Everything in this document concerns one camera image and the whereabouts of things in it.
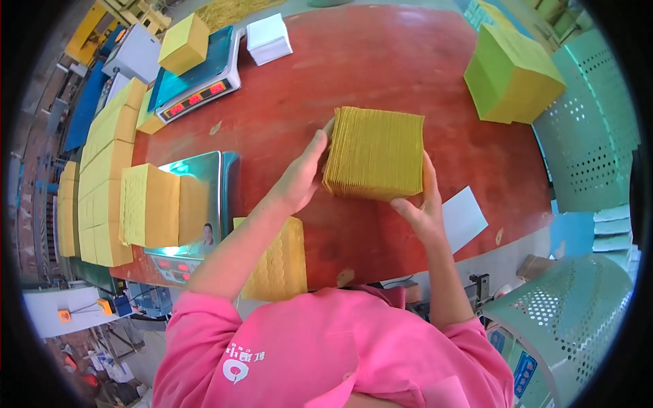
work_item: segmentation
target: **blue label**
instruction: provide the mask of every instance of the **blue label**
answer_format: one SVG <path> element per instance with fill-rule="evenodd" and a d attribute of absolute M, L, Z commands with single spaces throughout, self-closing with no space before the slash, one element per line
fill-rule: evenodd
<path fill-rule="evenodd" d="M 499 333 L 499 330 L 495 330 L 490 333 L 490 344 L 499 352 L 503 353 L 503 344 L 505 343 L 505 336 L 503 333 Z"/>
<path fill-rule="evenodd" d="M 530 379 L 533 377 L 533 372 L 537 368 L 537 362 L 535 359 L 528 355 L 526 351 L 522 351 L 521 357 L 519 357 L 519 363 L 517 363 L 517 368 L 515 368 L 515 395 L 518 398 L 521 398 L 524 395 L 524 391 L 530 382 Z"/>

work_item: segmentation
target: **pink sweatshirt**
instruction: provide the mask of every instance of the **pink sweatshirt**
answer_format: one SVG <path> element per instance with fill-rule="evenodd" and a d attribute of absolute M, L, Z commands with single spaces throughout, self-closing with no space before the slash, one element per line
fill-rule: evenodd
<path fill-rule="evenodd" d="M 331 408 L 352 392 L 404 407 L 511 405 L 513 374 L 477 318 L 439 331 L 389 306 L 403 288 L 367 288 L 303 294 L 245 321 L 226 299 L 184 292 L 153 407 Z"/>

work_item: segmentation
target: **printed logo on sweatshirt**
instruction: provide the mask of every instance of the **printed logo on sweatshirt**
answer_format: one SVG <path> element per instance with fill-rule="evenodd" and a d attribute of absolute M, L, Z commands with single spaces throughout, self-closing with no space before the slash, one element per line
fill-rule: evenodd
<path fill-rule="evenodd" d="M 228 354 L 231 358 L 225 360 L 222 364 L 222 374 L 229 381 L 233 381 L 234 384 L 247 377 L 249 367 L 245 364 L 246 362 L 263 361 L 265 357 L 264 351 L 252 353 L 250 349 L 243 349 L 243 347 L 239 347 L 235 343 L 231 343 L 231 346 L 227 347 L 225 354 Z"/>

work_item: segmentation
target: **stack of joss paper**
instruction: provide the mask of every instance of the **stack of joss paper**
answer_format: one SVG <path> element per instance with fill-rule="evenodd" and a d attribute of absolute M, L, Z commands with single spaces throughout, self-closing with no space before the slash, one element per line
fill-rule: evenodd
<path fill-rule="evenodd" d="M 333 195 L 389 202 L 422 191 L 424 116 L 336 109 L 322 183 Z"/>

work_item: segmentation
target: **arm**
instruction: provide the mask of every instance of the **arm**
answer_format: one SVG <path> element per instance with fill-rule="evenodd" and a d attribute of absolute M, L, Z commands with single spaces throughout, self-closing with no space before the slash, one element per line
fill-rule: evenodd
<path fill-rule="evenodd" d="M 202 261 L 186 290 L 234 301 L 286 219 L 305 207 L 317 190 L 317 162 L 327 142 L 326 132 L 317 131 L 304 153 L 288 166 L 245 221 Z"/>
<path fill-rule="evenodd" d="M 395 198 L 392 207 L 410 223 L 426 249 L 431 285 L 431 323 L 442 330 L 453 323 L 474 317 L 465 289 L 460 282 L 453 254 L 445 235 L 442 197 L 433 163 L 424 152 L 424 203 L 416 208 L 407 200 Z"/>

